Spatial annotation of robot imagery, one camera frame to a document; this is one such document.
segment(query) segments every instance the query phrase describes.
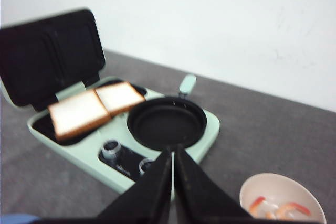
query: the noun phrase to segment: frying pan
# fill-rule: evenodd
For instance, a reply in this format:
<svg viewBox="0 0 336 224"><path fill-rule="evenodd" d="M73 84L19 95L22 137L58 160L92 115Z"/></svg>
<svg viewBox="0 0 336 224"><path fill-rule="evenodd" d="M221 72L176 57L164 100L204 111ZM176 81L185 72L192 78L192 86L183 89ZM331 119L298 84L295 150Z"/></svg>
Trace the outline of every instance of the frying pan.
<svg viewBox="0 0 336 224"><path fill-rule="evenodd" d="M192 91L196 77L188 74L180 85L179 97L147 100L129 113L127 127L142 145L162 151L173 151L181 144L187 148L204 134L207 123L204 111L186 99Z"/></svg>

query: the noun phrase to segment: white bread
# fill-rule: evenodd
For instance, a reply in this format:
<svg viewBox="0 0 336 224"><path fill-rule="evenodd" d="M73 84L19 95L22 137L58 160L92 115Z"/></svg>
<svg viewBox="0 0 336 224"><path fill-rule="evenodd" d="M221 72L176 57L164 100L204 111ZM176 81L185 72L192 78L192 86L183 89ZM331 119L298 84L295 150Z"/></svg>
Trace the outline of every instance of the white bread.
<svg viewBox="0 0 336 224"><path fill-rule="evenodd" d="M90 131L111 119L93 89L54 103L48 110L59 141Z"/></svg>
<svg viewBox="0 0 336 224"><path fill-rule="evenodd" d="M145 98L128 82L97 88L96 92L111 116L128 111L138 103L145 101Z"/></svg>

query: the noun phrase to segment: white wall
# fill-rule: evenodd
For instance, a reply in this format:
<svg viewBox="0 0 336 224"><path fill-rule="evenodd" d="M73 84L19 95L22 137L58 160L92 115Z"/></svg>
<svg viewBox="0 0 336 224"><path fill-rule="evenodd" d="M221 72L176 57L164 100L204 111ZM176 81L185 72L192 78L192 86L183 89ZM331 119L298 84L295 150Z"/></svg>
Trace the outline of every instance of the white wall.
<svg viewBox="0 0 336 224"><path fill-rule="evenodd" d="M107 49L336 111L336 0L1 0L1 22L83 6Z"/></svg>

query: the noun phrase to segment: gray table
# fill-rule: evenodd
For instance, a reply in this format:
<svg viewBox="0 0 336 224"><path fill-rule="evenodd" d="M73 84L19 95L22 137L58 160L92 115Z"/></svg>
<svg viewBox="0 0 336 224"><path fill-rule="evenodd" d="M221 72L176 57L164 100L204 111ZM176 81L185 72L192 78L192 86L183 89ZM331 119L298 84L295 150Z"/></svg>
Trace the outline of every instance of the gray table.
<svg viewBox="0 0 336 224"><path fill-rule="evenodd" d="M106 51L101 76L176 94L185 73ZM197 77L190 99L217 115L219 136L202 169L239 201L251 175L279 173L302 183L336 223L336 113ZM92 217L118 194L36 140L20 111L1 99L1 212ZM176 223L174 206L170 223Z"/></svg>

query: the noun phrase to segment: open lid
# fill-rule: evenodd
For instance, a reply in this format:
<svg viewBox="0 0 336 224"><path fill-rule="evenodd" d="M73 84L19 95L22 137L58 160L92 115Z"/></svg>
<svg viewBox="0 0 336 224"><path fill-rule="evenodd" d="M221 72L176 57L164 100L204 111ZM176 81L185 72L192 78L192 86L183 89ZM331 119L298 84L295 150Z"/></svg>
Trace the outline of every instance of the open lid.
<svg viewBox="0 0 336 224"><path fill-rule="evenodd" d="M16 106L43 110L55 93L99 80L105 58L94 16L79 10L0 30L0 76Z"/></svg>

